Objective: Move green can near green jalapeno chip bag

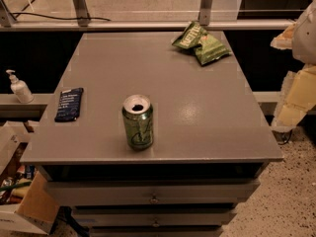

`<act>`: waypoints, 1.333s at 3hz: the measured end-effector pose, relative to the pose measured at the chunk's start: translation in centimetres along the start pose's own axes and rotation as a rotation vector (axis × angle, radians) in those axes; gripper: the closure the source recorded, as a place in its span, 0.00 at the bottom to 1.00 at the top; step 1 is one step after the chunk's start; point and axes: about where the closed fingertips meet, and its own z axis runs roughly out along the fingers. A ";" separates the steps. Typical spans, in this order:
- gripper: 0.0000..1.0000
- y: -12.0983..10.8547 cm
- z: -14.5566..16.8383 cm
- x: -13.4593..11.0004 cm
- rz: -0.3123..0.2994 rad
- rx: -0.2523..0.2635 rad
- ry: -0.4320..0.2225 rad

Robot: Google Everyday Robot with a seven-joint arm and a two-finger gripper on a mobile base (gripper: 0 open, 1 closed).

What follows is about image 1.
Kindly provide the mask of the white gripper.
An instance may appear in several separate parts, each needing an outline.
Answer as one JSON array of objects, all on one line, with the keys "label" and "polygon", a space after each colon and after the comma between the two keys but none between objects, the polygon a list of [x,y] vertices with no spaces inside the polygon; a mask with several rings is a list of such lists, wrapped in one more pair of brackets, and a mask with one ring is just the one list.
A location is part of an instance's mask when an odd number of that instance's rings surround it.
[{"label": "white gripper", "polygon": [[316,106],[316,0],[296,24],[273,38],[271,47],[292,49],[293,57],[305,63],[301,70],[288,71],[284,77],[271,124],[276,132],[290,132]]}]

